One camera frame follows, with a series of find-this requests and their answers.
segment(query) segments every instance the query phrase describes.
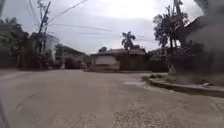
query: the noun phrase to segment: bush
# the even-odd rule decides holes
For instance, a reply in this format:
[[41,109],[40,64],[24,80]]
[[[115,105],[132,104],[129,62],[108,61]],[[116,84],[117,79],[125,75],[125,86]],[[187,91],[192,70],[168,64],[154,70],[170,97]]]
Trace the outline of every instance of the bush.
[[80,61],[75,61],[73,58],[65,59],[65,69],[80,69],[80,66]]
[[62,65],[63,65],[62,61],[56,60],[56,61],[53,62],[52,68],[60,69],[62,67]]

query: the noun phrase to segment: palm tree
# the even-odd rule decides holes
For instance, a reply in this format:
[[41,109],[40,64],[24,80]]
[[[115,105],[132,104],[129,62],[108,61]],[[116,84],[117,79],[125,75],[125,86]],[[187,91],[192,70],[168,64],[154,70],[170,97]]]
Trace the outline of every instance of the palm tree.
[[175,31],[180,26],[178,20],[183,20],[184,24],[188,23],[188,14],[182,13],[178,15],[175,13],[170,6],[167,8],[167,14],[157,15],[154,17],[153,23],[156,24],[155,30],[155,39],[159,41],[159,45],[165,47],[170,42],[171,53],[173,52],[173,41],[179,40],[179,37],[175,35]]
[[124,46],[124,49],[132,49],[134,46],[132,40],[135,40],[136,37],[131,34],[131,31],[129,31],[128,33],[123,32],[122,36],[124,37],[124,39],[122,40],[121,44]]

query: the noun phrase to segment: roof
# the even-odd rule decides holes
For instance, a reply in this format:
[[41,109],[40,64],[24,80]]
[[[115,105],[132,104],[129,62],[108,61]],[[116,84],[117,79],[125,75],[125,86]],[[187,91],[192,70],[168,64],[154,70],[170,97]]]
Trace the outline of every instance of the roof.
[[76,53],[76,54],[85,54],[85,53],[80,52],[80,51],[78,51],[76,49],[73,49],[73,48],[71,48],[69,46],[64,46],[63,45],[62,47],[63,47],[64,52],[72,52],[72,53]]
[[103,56],[103,55],[120,55],[120,54],[131,54],[131,55],[145,55],[146,53],[141,50],[125,50],[125,49],[111,49],[106,52],[99,52],[96,54],[92,54],[91,56]]
[[201,16],[191,22],[188,26],[185,27],[186,34],[190,34],[198,29],[209,25],[211,20],[206,16]]

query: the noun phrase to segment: tree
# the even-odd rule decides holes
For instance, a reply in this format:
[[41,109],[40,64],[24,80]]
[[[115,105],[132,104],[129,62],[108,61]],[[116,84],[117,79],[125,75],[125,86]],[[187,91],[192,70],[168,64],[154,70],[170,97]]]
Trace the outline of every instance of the tree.
[[121,44],[124,46],[124,49],[125,50],[132,49],[134,46],[132,40],[135,40],[136,37],[131,34],[131,31],[129,31],[128,33],[123,32],[122,36],[124,37],[124,39],[122,40]]
[[167,13],[162,15],[157,15],[154,17],[153,23],[156,24],[154,28],[155,40],[159,41],[159,45],[164,48],[170,42],[171,53],[173,52],[173,41],[179,40],[179,37],[175,32],[180,27],[179,20],[183,20],[184,24],[188,23],[188,14],[182,13],[178,15],[171,9],[170,6],[167,8]]
[[102,47],[99,49],[99,52],[106,52],[107,51],[107,47]]
[[12,56],[16,57],[17,67],[21,67],[24,52],[28,48],[29,34],[23,31],[15,17],[0,20],[0,24],[3,29],[6,29],[1,34],[0,42],[10,49]]

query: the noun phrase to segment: street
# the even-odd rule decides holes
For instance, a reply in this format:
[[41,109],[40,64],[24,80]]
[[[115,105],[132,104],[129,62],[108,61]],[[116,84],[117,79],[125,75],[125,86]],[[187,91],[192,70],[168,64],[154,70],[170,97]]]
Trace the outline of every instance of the street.
[[0,78],[12,128],[223,128],[219,98],[148,87],[143,74],[79,70]]

